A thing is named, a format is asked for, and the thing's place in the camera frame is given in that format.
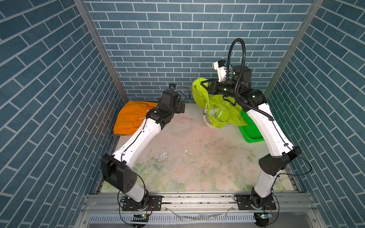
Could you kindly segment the orange shorts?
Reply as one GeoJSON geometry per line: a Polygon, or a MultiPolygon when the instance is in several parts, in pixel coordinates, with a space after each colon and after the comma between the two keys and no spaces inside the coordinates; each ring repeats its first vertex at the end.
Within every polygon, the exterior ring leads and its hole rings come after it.
{"type": "Polygon", "coordinates": [[[148,111],[157,107],[154,102],[129,101],[120,110],[113,133],[115,135],[133,135],[143,123],[148,111]]]}

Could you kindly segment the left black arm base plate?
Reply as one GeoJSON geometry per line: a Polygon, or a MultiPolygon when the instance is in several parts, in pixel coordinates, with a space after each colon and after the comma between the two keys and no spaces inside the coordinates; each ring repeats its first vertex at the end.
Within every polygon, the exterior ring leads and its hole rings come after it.
{"type": "Polygon", "coordinates": [[[124,197],[121,200],[122,211],[160,211],[162,198],[161,195],[150,195],[137,202],[130,197],[124,197]]]}

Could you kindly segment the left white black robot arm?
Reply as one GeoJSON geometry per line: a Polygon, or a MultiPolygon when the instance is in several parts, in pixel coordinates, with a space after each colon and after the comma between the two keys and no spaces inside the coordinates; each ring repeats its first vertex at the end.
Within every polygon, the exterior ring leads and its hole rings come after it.
{"type": "Polygon", "coordinates": [[[158,103],[127,102],[117,116],[114,133],[130,135],[130,138],[113,154],[101,158],[103,180],[145,207],[149,192],[145,184],[138,184],[139,175],[133,171],[133,166],[143,149],[173,116],[184,111],[185,102],[175,91],[164,92],[158,103]]]}

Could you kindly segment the light green garment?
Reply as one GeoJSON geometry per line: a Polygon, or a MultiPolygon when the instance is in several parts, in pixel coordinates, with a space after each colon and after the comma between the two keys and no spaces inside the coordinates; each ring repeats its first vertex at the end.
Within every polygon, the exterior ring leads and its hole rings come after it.
{"type": "Polygon", "coordinates": [[[241,116],[242,108],[234,105],[234,98],[224,99],[222,95],[209,95],[201,85],[205,78],[198,78],[192,83],[192,94],[196,104],[204,110],[213,128],[222,128],[227,124],[247,126],[248,123],[241,116]]]}

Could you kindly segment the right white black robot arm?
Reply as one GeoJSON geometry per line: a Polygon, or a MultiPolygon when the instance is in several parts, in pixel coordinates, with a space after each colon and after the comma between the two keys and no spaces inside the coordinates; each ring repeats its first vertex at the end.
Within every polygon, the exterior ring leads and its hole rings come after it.
{"type": "Polygon", "coordinates": [[[204,80],[200,85],[209,95],[222,95],[234,98],[257,126],[269,149],[269,154],[259,159],[261,172],[252,190],[251,199],[263,201],[271,195],[276,179],[286,166],[299,157],[302,150],[294,146],[272,116],[267,99],[260,90],[252,89],[239,81],[204,80]]]}

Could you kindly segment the green perforated plastic basket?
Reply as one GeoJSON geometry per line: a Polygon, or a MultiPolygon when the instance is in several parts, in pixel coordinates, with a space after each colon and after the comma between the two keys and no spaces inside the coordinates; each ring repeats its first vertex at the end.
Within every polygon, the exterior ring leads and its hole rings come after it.
{"type": "Polygon", "coordinates": [[[243,110],[240,112],[243,120],[247,123],[245,126],[239,126],[238,129],[241,132],[244,140],[247,143],[257,143],[264,141],[259,129],[254,121],[243,110]]]}

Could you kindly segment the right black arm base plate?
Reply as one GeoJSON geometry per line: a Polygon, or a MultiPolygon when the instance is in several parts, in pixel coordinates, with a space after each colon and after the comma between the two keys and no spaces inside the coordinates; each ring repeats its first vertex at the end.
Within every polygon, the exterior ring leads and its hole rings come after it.
{"type": "Polygon", "coordinates": [[[273,211],[277,209],[272,194],[270,194],[266,198],[261,198],[260,196],[255,194],[254,195],[236,194],[234,195],[233,199],[236,201],[240,211],[264,210],[264,209],[271,209],[273,211]]]}

